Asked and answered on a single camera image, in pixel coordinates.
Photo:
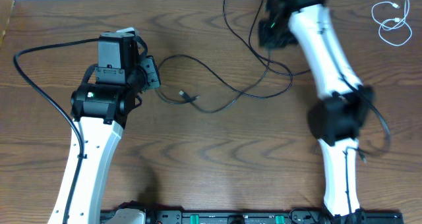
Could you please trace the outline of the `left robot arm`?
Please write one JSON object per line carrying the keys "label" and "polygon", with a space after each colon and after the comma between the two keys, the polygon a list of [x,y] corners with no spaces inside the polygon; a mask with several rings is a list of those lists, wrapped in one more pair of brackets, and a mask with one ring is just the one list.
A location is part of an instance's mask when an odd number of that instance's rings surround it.
{"label": "left robot arm", "polygon": [[107,175],[129,113],[140,94],[159,88],[158,68],[134,28],[104,32],[98,64],[71,96],[76,131],[50,223],[99,223]]}

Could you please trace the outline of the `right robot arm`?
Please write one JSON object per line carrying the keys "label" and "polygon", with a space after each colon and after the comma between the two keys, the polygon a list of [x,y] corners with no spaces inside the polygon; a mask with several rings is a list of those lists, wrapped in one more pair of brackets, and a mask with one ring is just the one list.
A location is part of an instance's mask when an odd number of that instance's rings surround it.
{"label": "right robot arm", "polygon": [[331,223],[358,223],[356,157],[359,130],[369,106],[364,86],[338,41],[325,0],[267,0],[269,17],[260,22],[259,44],[268,49],[298,43],[315,80],[318,101],[307,122],[322,150],[324,215]]}

